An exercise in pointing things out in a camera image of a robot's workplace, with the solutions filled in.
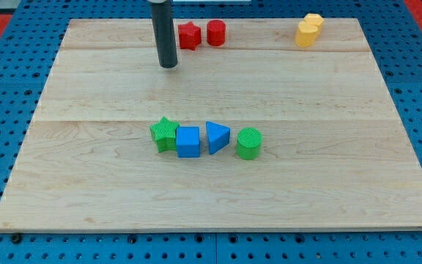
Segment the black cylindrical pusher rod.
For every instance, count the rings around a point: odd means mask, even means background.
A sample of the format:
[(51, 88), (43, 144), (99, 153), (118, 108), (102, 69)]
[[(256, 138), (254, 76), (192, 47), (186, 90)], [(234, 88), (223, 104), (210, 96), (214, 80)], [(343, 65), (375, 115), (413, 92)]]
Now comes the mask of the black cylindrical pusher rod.
[(173, 68), (178, 64), (178, 58), (171, 1), (149, 0), (149, 5), (159, 64), (163, 68)]

